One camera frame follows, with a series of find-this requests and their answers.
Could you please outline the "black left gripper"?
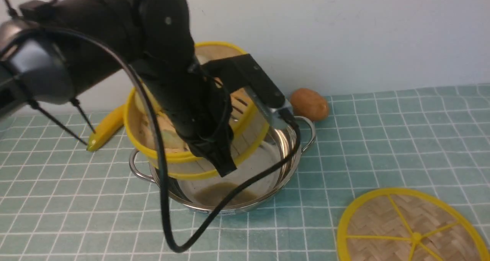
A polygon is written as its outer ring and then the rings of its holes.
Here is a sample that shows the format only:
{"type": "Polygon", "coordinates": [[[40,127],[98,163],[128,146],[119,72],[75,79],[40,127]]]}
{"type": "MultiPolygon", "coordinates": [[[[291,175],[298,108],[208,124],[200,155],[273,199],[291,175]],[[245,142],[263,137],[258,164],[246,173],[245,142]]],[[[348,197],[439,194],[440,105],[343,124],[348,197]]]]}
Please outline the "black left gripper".
{"type": "Polygon", "coordinates": [[[183,67],[151,58],[132,65],[193,155],[208,160],[221,177],[234,172],[230,95],[198,59],[183,67]]]}

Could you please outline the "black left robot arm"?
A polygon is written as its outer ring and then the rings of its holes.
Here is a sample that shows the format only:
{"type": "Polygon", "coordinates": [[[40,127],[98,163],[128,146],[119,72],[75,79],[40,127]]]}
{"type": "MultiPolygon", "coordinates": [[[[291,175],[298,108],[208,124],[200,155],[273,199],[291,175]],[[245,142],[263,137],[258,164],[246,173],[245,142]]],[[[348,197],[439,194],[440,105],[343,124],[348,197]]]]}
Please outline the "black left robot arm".
{"type": "Polygon", "coordinates": [[[55,34],[96,38],[133,66],[186,142],[220,176],[236,170],[230,96],[195,54],[187,0],[31,0],[1,24],[1,117],[28,101],[65,104],[121,69],[105,50],[55,34]]]}

